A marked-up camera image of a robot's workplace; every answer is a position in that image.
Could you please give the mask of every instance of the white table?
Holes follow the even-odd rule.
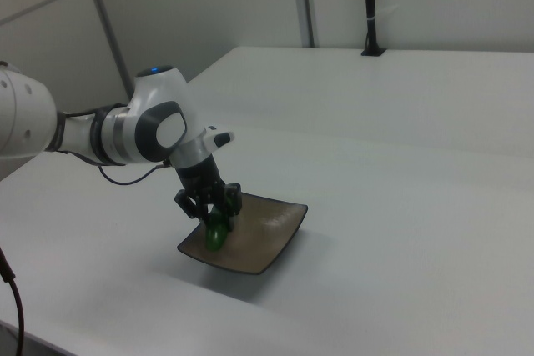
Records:
[[[208,267],[176,250],[173,171],[120,188],[42,154],[0,183],[27,331],[77,355],[532,354],[532,67],[235,49],[191,84],[236,132],[223,178],[310,206],[294,242],[258,277]]]

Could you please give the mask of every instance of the black pole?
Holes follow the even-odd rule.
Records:
[[[367,37],[365,39],[365,50],[361,53],[362,56],[378,57],[385,52],[385,49],[378,46],[378,42],[376,41],[375,1],[365,0],[365,8],[367,10]]]

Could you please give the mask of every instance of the white wall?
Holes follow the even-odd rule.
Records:
[[[127,100],[93,0],[2,0],[0,59],[47,85],[65,111]],[[0,161],[0,179],[26,161]]]
[[[296,0],[104,0],[128,71],[172,64],[187,80],[240,45],[301,47]]]
[[[319,45],[362,48],[365,0],[314,0]],[[377,0],[379,43],[399,49],[534,51],[532,0]]]

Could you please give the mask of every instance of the green object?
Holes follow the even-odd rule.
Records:
[[[209,214],[209,225],[206,226],[206,248],[212,252],[221,249],[228,236],[228,231],[228,216],[214,207]]]

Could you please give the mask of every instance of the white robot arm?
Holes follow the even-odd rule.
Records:
[[[206,223],[212,250],[222,246],[241,208],[240,186],[224,183],[212,156],[233,140],[232,132],[202,125],[187,83],[171,66],[140,72],[126,106],[71,114],[56,109],[44,85],[0,63],[0,158],[58,151],[99,166],[165,161],[184,186],[175,201]],[[210,204],[219,225],[213,230]]]

